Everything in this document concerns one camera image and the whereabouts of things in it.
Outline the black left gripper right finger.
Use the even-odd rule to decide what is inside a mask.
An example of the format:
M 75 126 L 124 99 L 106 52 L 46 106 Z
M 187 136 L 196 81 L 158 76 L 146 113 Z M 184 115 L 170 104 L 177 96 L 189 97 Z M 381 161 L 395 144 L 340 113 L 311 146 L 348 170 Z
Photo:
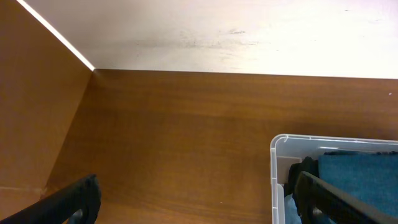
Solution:
M 397 224 L 397 218 L 352 197 L 308 172 L 301 172 L 294 188 L 302 223 L 317 223 L 314 209 L 334 223 Z

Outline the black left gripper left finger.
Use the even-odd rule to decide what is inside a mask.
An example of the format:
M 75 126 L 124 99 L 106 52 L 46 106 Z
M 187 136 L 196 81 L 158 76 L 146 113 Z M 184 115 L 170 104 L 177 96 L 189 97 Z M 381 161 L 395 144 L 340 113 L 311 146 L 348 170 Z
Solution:
M 99 182 L 91 174 L 1 220 L 1 224 L 94 223 L 100 206 Z

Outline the clear plastic storage bin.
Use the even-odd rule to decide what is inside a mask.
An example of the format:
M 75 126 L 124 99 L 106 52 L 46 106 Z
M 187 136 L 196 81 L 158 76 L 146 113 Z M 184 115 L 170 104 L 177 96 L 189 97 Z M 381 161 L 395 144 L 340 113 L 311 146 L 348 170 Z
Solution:
M 317 160 L 320 155 L 332 151 L 359 151 L 366 153 L 396 152 L 397 141 L 380 139 L 342 138 L 279 134 L 270 145 L 272 223 L 285 223 L 284 189 L 292 164 L 302 162 L 306 157 Z

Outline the dark blue jeans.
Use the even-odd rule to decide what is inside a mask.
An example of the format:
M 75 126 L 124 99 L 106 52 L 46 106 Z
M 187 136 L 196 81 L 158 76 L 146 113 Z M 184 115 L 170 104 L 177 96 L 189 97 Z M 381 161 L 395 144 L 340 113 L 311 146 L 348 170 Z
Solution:
M 319 178 L 378 210 L 397 216 L 397 153 L 325 153 Z

